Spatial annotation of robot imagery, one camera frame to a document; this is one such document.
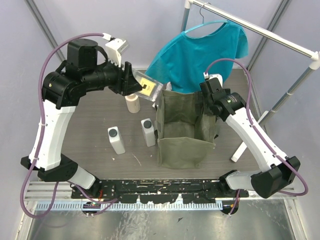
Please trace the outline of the olive green canvas bag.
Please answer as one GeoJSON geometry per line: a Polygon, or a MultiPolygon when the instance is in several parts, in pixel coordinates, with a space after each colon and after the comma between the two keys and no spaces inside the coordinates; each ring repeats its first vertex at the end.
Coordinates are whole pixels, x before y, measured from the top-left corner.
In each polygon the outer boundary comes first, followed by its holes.
{"type": "Polygon", "coordinates": [[[217,118],[204,105],[201,92],[163,90],[156,111],[158,165],[195,169],[215,148],[217,118]]]}

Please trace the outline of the beige round lotion bottle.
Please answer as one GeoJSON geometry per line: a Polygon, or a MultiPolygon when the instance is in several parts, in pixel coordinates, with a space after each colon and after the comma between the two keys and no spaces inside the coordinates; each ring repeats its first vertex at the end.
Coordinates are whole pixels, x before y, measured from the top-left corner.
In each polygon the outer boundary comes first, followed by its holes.
{"type": "Polygon", "coordinates": [[[141,107],[140,107],[140,100],[138,95],[131,94],[131,95],[125,96],[124,98],[126,101],[127,109],[130,113],[136,114],[140,111],[141,107]]]}

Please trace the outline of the white bottle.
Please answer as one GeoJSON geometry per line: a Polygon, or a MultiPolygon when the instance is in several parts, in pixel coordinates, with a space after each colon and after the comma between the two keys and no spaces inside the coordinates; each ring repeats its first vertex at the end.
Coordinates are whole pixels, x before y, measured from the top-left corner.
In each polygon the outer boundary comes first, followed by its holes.
{"type": "Polygon", "coordinates": [[[152,147],[156,144],[156,137],[155,137],[155,129],[153,123],[150,118],[146,118],[140,121],[142,132],[144,136],[144,140],[147,147],[152,147]]]}
{"type": "Polygon", "coordinates": [[[126,152],[123,138],[120,134],[119,128],[117,126],[109,127],[107,129],[108,138],[111,146],[113,147],[117,155],[124,154],[126,152]]]}

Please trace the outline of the clear yellow liquid bottle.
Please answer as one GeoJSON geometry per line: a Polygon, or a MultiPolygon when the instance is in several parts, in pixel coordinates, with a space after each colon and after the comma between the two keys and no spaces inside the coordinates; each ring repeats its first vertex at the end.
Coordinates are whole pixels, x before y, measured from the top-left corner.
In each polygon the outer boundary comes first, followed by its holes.
{"type": "Polygon", "coordinates": [[[143,99],[155,102],[164,87],[163,84],[135,68],[132,69],[132,72],[133,76],[142,87],[142,90],[135,94],[143,99]]]}

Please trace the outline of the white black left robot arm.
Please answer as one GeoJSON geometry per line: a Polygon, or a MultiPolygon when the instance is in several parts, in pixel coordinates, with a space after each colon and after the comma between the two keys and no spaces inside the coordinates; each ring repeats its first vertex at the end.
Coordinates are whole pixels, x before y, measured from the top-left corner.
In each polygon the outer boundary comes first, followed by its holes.
{"type": "Polygon", "coordinates": [[[44,116],[33,150],[21,159],[22,166],[37,171],[45,182],[70,182],[82,187],[88,198],[99,195],[98,178],[63,155],[62,145],[76,106],[88,92],[109,88],[128,96],[142,90],[131,63],[121,63],[121,53],[127,46],[120,38],[112,38],[105,47],[86,38],[67,44],[67,59],[44,78],[40,88],[44,116]]]}

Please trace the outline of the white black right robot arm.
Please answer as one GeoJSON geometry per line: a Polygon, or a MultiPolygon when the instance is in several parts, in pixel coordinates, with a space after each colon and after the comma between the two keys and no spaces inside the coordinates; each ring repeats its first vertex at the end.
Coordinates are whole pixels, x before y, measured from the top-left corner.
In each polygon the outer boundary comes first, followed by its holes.
{"type": "Polygon", "coordinates": [[[290,185],[301,166],[296,156],[288,157],[277,148],[246,108],[247,103],[236,92],[222,88],[218,77],[200,83],[202,98],[209,112],[230,126],[242,139],[259,169],[232,170],[219,178],[219,191],[231,197],[237,190],[255,191],[267,199],[290,185]]]}

